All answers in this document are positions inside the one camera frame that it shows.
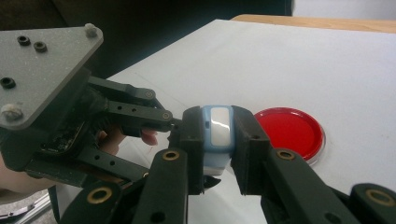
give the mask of round red container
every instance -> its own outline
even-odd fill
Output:
[[[273,147],[283,147],[299,153],[309,164],[318,160],[325,145],[325,135],[319,123],[303,111],[276,107],[255,115],[268,134]]]

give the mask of person's arm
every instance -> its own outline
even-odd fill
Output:
[[[155,134],[153,131],[143,131],[142,140],[148,145],[157,145]],[[100,133],[99,147],[109,154],[116,155],[119,151],[119,144],[124,138],[119,128],[111,127]],[[36,179],[25,172],[9,170],[0,155],[0,204],[15,202],[55,184],[56,182],[45,178]]]

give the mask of blue and white object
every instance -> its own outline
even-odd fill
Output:
[[[202,108],[204,123],[204,175],[221,175],[235,148],[233,108],[206,105]]]

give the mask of metal plate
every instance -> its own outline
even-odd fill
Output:
[[[21,35],[29,37],[29,46],[19,44]],[[46,44],[46,52],[35,50],[38,41]],[[12,104],[22,112],[15,120],[2,113],[0,127],[29,127],[102,43],[97,28],[94,37],[86,35],[85,27],[0,32],[0,79],[10,77],[16,83],[12,89],[0,87],[0,107]]]

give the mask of wooden table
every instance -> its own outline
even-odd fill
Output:
[[[372,21],[351,19],[324,19],[264,15],[240,15],[233,21],[251,21],[277,25],[302,26],[334,30],[370,31],[396,34],[396,21]]]

